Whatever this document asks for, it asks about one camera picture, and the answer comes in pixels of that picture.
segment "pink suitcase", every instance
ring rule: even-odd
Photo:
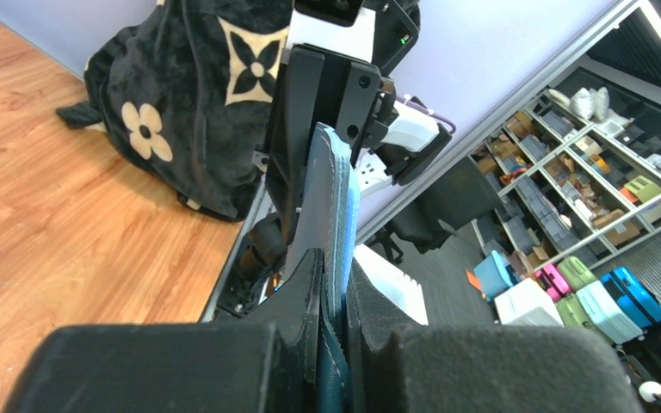
[[[552,264],[545,265],[536,273],[536,280],[554,303],[571,293],[571,287],[563,275]]]

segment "gray floor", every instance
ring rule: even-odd
[[[394,240],[405,253],[399,268],[422,285],[427,317],[432,325],[491,324],[490,306],[480,292],[467,282],[466,269],[482,260],[482,250],[471,225],[458,231],[438,250],[419,254],[414,245]],[[384,255],[379,245],[374,250]]]

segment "ceiling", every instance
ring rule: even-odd
[[[661,0],[651,0],[661,18]],[[637,9],[588,53],[590,58],[661,87],[661,39]]]

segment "cable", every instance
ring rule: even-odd
[[[422,112],[423,114],[427,114],[432,119],[439,120],[442,123],[448,124],[449,127],[450,127],[450,130],[449,130],[450,134],[454,134],[455,132],[457,132],[457,125],[455,125],[454,122],[452,122],[450,119],[448,119],[448,118],[446,118],[446,117],[444,117],[440,114],[435,113],[434,110],[427,109],[423,105],[420,105],[419,103],[414,102],[411,99],[410,95],[397,96],[397,101],[403,103],[404,105],[406,105],[406,106],[408,106],[412,109],[415,109],[419,112]]]

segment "black bag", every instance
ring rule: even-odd
[[[290,0],[159,0],[90,58],[89,101],[58,115],[69,127],[103,129],[187,207],[244,219],[292,11]]]

